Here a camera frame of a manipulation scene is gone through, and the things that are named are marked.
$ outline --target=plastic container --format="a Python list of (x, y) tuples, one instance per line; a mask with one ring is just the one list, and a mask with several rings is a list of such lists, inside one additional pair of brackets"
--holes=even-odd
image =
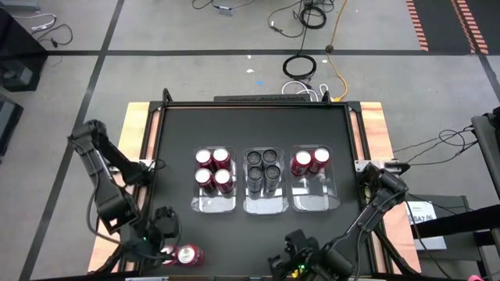
[[(269, 152), (276, 152), (276, 161), (267, 162), (266, 160), (271, 155)], [(252, 157), (255, 159), (256, 154), (259, 153), (262, 161), (258, 165), (248, 163), (247, 156), (253, 153)], [(288, 200), (286, 195), (286, 185), (285, 185), (285, 160), (284, 152), (280, 148), (249, 148), (243, 152), (243, 170), (245, 172), (245, 201), (243, 202), (243, 209), (252, 215), (274, 215), (284, 212), (288, 208)], [(258, 178), (258, 173), (254, 173), (255, 170), (251, 169), (261, 169), (262, 171), (262, 181), (260, 184), (258, 180), (252, 180)]]
[[(200, 185), (195, 179), (195, 173), (200, 167), (198, 162), (196, 161), (196, 153), (202, 149), (206, 149), (210, 151), (213, 156), (213, 152), (218, 148), (224, 148), (229, 152), (230, 157), (230, 177), (232, 179), (233, 190), (229, 193), (220, 192), (219, 188), (215, 188), (215, 190), (211, 193), (207, 193), (204, 189), (200, 188)], [(232, 148), (217, 146), (217, 147), (204, 147), (198, 148), (194, 152), (193, 161), (195, 162), (196, 169), (193, 171), (193, 198), (191, 200), (191, 208), (197, 212), (204, 213), (224, 213), (224, 212), (232, 212), (236, 208), (236, 191), (237, 191), (237, 177), (236, 177), (236, 153)], [(212, 179), (215, 180), (216, 172), (219, 170), (216, 168), (216, 165), (211, 165), (209, 169), (212, 172)]]
[[(307, 151), (314, 161), (314, 151), (324, 148), (329, 153), (329, 159), (324, 168), (318, 173), (309, 170), (303, 176), (296, 176), (291, 172), (291, 164), (297, 152)], [(291, 194), (293, 209), (297, 212), (324, 212), (340, 205), (337, 188), (335, 186), (334, 164), (330, 147), (326, 145), (296, 145), (291, 149), (290, 161), (287, 164), (288, 192)]]

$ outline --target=concrete floor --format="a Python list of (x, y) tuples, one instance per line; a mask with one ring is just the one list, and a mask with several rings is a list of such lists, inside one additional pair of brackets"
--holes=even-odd
[[(244, 1), (219, 0), (223, 5)], [(100, 50), (117, 0), (40, 0), (42, 12), (53, 12), (58, 23), (73, 28), (74, 41), (62, 50)], [(217, 50), (297, 49), (300, 39), (287, 39), (267, 28), (269, 13), (290, 1), (256, 0), (221, 16), (207, 7), (193, 10), (183, 0), (125, 0), (109, 50)], [(323, 49), (340, 9), (328, 14), (321, 30), (308, 30), (305, 48)], [(289, 12), (276, 16), (275, 24), (288, 32), (300, 25)], [(37, 20), (20, 21), (25, 27)], [(418, 50), (419, 45), (404, 2), (351, 0), (343, 15), (336, 48), (351, 50)], [(64, 41), (63, 32), (54, 35)], [(176, 101), (210, 101), (216, 95), (278, 94), (289, 79), (281, 72), (287, 56), (107, 56), (93, 91), (85, 119), (106, 123), (111, 141), (117, 143), (127, 103), (159, 100), (168, 87)], [(37, 231), (55, 175), (66, 148), (82, 98), (88, 88), (97, 56), (49, 57), (35, 92), (4, 95), (20, 103), (23, 117), (16, 128), (4, 162), (0, 165), (0, 270), (3, 280), (19, 279)], [(340, 95), (342, 85), (331, 67), (315, 56), (318, 70), (311, 84), (328, 84)], [(439, 131), (461, 129), (470, 117), (498, 106), (484, 69), (473, 55), (341, 55), (334, 57), (349, 82), (347, 100), (380, 101), (394, 149), (437, 136)], [(500, 57), (488, 56), (500, 72)], [(301, 63), (291, 69), (300, 72)], [(396, 156), (407, 160), (419, 150)], [(455, 150), (439, 147), (417, 162), (449, 157)], [(472, 208), (498, 203), (488, 170), (478, 147), (455, 161), (414, 167), (404, 179), (414, 194), (466, 195)], [(80, 159), (70, 161), (52, 220), (34, 266), (32, 279), (84, 274), (94, 237), (84, 224), (91, 182)], [(500, 269), (498, 256), (486, 249), (491, 271)], [(435, 266), (422, 261), (427, 274)], [(447, 263), (457, 278), (476, 274), (471, 264)]]

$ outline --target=white cable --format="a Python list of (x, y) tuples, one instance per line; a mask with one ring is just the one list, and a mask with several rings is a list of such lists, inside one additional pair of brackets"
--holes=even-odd
[(327, 89), (327, 91), (328, 91), (328, 85), (326, 85), (326, 84), (321, 84), (321, 85), (320, 85), (320, 93), (321, 93), (321, 98), (325, 95), (325, 92), (326, 92), (326, 91), (323, 91), (323, 87), (325, 87), (325, 88)]
[[(290, 82), (287, 82), (287, 83), (286, 83), (285, 85), (283, 85), (283, 87), (281, 88), (281, 94), (284, 94), (284, 89), (285, 89), (288, 85), (290, 85), (290, 84), (299, 84), (299, 85), (301, 85), (301, 86), (304, 88), (304, 90), (300, 90), (300, 91), (299, 91), (298, 93), (296, 93), (296, 94), (301, 94), (301, 93), (303, 93), (303, 92), (307, 92), (307, 94), (309, 94), (309, 96), (310, 96), (310, 95), (311, 95), (311, 93), (313, 93), (313, 94), (314, 94), (314, 96), (316, 97), (316, 101), (320, 101), (320, 96), (318, 95), (318, 93), (316, 93), (316, 92), (315, 92), (314, 90), (312, 90), (312, 89), (307, 88), (307, 86), (306, 86), (306, 85), (304, 85), (304, 83), (299, 82), (299, 81), (290, 81)], [(324, 96), (323, 87), (325, 87), (325, 88), (327, 89), (327, 91), (328, 91), (328, 86), (327, 86), (326, 84), (321, 84), (321, 85), (320, 85), (321, 97), (323, 97), (323, 96)]]
[(307, 94), (311, 94), (309, 93), (310, 91), (314, 94), (314, 96), (316, 97), (316, 101), (320, 101), (320, 98), (318, 97), (318, 94), (314, 91), (314, 90), (302, 90), (302, 91), (299, 91), (297, 94), (302, 94), (303, 92), (307, 91)]
[(12, 16), (12, 17), (15, 19), (29, 20), (29, 19), (34, 19), (34, 18), (38, 18), (41, 16), (51, 16), (52, 20), (48, 23), (44, 23), (44, 24), (39, 25), (37, 27), (31, 27), (32, 31), (46, 30), (47, 28), (51, 27), (55, 23), (55, 20), (57, 19), (57, 16), (54, 15), (53, 13), (45, 13), (45, 14), (40, 14), (40, 15), (35, 15), (35, 16)]

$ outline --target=white paper sign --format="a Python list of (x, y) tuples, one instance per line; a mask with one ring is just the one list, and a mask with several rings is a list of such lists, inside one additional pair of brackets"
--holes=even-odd
[[(436, 219), (436, 212), (434, 211), (434, 206), (431, 203), (425, 201), (409, 201), (408, 204), (412, 209), (413, 220), (415, 220), (415, 223)], [(408, 214), (409, 223), (412, 225), (413, 220), (409, 214), (408, 205), (406, 205), (406, 213)], [(418, 239), (415, 239), (414, 241), (416, 249), (423, 250), (420, 241)], [(423, 238), (422, 242), (425, 244), (425, 247), (427, 247), (427, 250), (446, 249), (446, 243), (443, 237)]]

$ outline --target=clear plastic tray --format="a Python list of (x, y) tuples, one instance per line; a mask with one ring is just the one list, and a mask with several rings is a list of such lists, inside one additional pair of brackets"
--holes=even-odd
[[(309, 170), (304, 176), (296, 176), (291, 172), (291, 163), (299, 151), (307, 151), (313, 155), (317, 148), (324, 148), (330, 154), (327, 165), (318, 173)], [(340, 205), (335, 186), (334, 165), (330, 147), (326, 145), (296, 145), (291, 149), (290, 162), (286, 168), (288, 186), (292, 197), (293, 209), (297, 212), (322, 212)]]
[[(276, 185), (275, 190), (268, 190), (266, 188), (266, 176), (264, 165), (261, 164), (262, 169), (262, 184), (260, 185), (260, 190), (254, 192), (255, 185), (251, 187), (251, 183), (248, 181), (248, 171), (251, 165), (247, 162), (247, 155), (253, 151), (258, 152), (263, 160), (263, 153), (267, 150), (273, 150), (277, 154), (276, 165), (280, 169), (280, 178)], [(286, 195), (285, 186), (285, 160), (284, 152), (280, 148), (249, 148), (243, 152), (243, 170), (245, 172), (245, 201), (243, 202), (243, 209), (252, 215), (273, 215), (284, 212), (288, 208), (288, 200)]]
[(230, 163), (230, 176), (233, 180), (233, 190), (230, 193), (223, 194), (218, 189), (215, 189), (211, 194), (207, 194), (195, 180), (195, 173), (200, 168), (198, 163), (196, 163), (196, 169), (193, 172), (193, 198), (191, 200), (191, 208), (197, 212), (204, 213), (224, 213), (224, 212), (232, 212), (236, 208), (236, 187), (237, 187), (237, 177), (236, 177), (236, 153), (234, 149), (224, 146), (217, 147), (204, 147), (198, 148), (193, 154), (193, 159), (195, 160), (196, 152), (200, 149), (207, 149), (213, 155), (213, 152), (217, 148), (225, 148), (227, 152), (229, 152), (229, 156), (231, 159)]

